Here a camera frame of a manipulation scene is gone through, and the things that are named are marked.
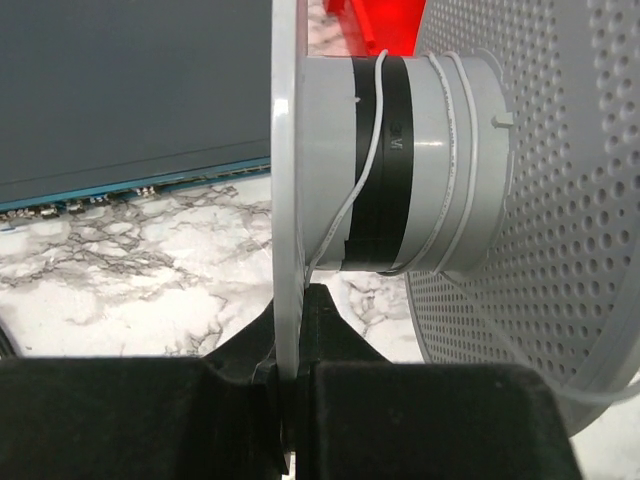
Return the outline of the grey perforated cable spool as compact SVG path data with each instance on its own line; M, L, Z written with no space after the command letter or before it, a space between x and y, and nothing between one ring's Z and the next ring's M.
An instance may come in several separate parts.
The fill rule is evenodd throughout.
M406 280L423 357L519 363L576 434L639 385L639 5L430 1L413 56L272 5L275 352L320 269Z

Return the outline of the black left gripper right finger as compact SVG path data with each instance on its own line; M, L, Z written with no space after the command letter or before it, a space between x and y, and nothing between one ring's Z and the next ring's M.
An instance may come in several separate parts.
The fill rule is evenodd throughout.
M547 385L508 364L395 364L304 295L295 427L300 479L577 479Z

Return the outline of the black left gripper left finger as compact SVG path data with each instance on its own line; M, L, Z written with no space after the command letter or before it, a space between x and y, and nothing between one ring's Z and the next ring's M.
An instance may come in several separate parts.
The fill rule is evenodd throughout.
M5 479L276 479L273 311L203 357L1 351Z

